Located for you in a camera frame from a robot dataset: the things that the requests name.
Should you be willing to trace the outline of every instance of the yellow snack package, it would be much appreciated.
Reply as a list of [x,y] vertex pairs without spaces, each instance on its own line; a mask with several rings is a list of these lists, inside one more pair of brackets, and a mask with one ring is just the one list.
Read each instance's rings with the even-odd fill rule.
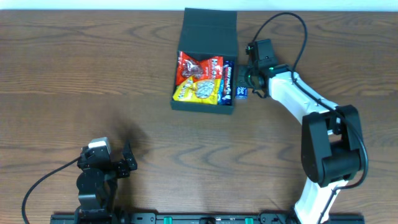
[[173,100],[216,105],[221,79],[207,79],[193,82],[189,77],[176,89]]

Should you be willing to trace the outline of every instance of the wall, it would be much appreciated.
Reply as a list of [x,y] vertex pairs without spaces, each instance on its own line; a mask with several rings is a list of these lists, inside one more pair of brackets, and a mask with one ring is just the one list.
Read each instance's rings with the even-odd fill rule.
[[398,11],[398,0],[0,0],[0,9]]

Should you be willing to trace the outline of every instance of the wooden surface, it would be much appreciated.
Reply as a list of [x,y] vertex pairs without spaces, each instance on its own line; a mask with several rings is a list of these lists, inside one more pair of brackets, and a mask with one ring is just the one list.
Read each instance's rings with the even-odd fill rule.
[[[245,45],[275,12],[239,12]],[[308,25],[302,78],[360,112],[369,177],[332,211],[368,223],[398,219],[398,14],[300,12]],[[300,124],[278,102],[250,95],[232,116],[172,111],[169,100],[183,12],[0,12],[0,223],[22,223],[21,203],[44,174],[93,138],[134,141],[139,170],[119,181],[118,204],[158,212],[257,213],[300,197]],[[293,63],[302,28],[283,17],[263,30]],[[76,166],[29,197],[31,223],[79,205]]]

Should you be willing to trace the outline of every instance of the cardboard box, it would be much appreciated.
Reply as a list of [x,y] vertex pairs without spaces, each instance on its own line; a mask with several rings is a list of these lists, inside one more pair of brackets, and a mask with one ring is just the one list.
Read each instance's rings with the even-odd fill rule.
[[177,49],[177,57],[180,51],[185,52],[195,60],[206,60],[214,56],[223,56],[224,60],[233,60],[235,66],[231,77],[232,102],[231,105],[206,105],[201,103],[174,101],[171,99],[170,104],[172,109],[232,114],[236,89],[235,80],[238,76],[238,66],[236,65],[238,59],[236,11],[186,8],[180,42]]

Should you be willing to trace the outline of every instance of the box flap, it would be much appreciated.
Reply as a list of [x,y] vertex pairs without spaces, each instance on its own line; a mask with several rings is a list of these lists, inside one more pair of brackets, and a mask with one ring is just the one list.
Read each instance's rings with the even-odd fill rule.
[[178,50],[197,60],[237,57],[236,11],[186,8]]

